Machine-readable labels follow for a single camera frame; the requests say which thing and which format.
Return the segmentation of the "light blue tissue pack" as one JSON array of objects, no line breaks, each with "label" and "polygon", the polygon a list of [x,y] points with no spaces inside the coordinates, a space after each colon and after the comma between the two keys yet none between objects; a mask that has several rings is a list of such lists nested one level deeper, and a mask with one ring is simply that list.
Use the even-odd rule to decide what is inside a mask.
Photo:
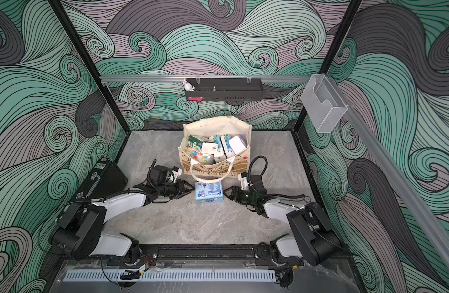
[{"label": "light blue tissue pack", "polygon": [[195,200],[197,204],[223,201],[224,194],[222,183],[195,183]]}]

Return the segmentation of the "floral canvas tote bag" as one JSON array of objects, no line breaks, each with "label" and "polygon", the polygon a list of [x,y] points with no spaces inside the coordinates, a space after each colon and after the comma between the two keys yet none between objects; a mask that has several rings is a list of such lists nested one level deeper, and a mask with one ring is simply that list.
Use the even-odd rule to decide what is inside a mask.
[{"label": "floral canvas tote bag", "polygon": [[[251,131],[251,125],[229,116],[207,118],[184,125],[184,138],[178,148],[184,173],[198,182],[215,183],[225,178],[237,178],[239,173],[247,172],[251,157]],[[214,135],[225,134],[229,134],[231,138],[240,135],[246,141],[247,149],[222,162],[214,161],[212,165],[200,164],[186,153],[186,149],[189,148],[188,137],[191,135],[212,139]],[[217,149],[218,145],[211,154],[215,155]]]}]

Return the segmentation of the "blue cartoon tissue pack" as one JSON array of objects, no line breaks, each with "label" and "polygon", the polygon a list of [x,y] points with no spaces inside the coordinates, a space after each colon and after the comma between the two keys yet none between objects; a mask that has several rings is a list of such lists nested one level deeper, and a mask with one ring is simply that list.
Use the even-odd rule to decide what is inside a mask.
[{"label": "blue cartoon tissue pack", "polygon": [[214,163],[214,155],[208,153],[200,153],[192,148],[186,149],[186,153],[195,161],[203,165],[212,165]]}]

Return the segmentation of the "green white tissue pack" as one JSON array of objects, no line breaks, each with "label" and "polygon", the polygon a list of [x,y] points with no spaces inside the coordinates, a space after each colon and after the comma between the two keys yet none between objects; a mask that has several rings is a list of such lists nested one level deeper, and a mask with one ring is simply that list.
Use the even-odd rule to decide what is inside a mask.
[{"label": "green white tissue pack", "polygon": [[218,149],[214,155],[215,162],[222,162],[230,157],[235,156],[235,152],[229,144],[231,139],[229,134],[225,135],[214,135],[212,136],[213,141],[218,145]]}]

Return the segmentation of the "purple tissue pack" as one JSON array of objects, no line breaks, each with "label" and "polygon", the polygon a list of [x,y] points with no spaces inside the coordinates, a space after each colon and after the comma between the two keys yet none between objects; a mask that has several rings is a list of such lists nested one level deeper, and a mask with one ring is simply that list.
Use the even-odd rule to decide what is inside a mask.
[{"label": "purple tissue pack", "polygon": [[230,138],[228,142],[235,155],[239,155],[247,149],[246,141],[240,135]]}]

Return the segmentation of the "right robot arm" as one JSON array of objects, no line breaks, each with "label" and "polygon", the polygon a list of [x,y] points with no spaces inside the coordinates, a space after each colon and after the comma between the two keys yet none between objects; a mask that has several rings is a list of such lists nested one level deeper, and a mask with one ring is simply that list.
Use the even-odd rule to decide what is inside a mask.
[{"label": "right robot arm", "polygon": [[321,206],[302,194],[268,194],[261,175],[240,179],[240,186],[224,190],[224,196],[266,219],[283,222],[290,232],[269,245],[269,256],[276,266],[308,262],[317,266],[343,249],[343,241]]}]

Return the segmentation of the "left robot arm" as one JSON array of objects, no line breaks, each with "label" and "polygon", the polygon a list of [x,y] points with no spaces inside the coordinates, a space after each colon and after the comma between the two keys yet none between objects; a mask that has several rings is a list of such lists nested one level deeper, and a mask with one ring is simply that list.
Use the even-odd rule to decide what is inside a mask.
[{"label": "left robot arm", "polygon": [[140,261],[143,252],[137,239],[120,233],[104,233],[104,225],[112,218],[150,204],[168,203],[195,190],[194,185],[180,178],[182,170],[153,164],[146,179],[133,188],[78,196],[57,216],[57,226],[49,243],[62,254],[75,260],[89,256],[116,256],[128,265]]}]

